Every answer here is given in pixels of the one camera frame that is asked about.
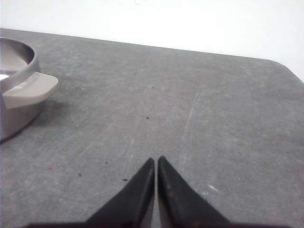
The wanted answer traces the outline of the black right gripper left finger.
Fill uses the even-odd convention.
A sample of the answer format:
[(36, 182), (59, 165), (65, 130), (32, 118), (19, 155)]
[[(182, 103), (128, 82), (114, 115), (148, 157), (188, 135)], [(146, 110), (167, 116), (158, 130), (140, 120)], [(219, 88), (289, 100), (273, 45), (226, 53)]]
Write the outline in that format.
[(90, 228), (138, 228), (154, 195), (155, 163), (149, 158), (126, 186), (93, 214)]

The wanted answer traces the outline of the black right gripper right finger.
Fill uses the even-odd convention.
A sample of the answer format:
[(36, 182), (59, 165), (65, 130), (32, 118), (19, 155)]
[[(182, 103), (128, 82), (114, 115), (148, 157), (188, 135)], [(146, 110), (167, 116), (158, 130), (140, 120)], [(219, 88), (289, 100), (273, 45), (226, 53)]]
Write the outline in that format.
[(158, 192), (176, 228), (219, 228), (232, 223), (183, 179), (166, 157), (158, 159)]

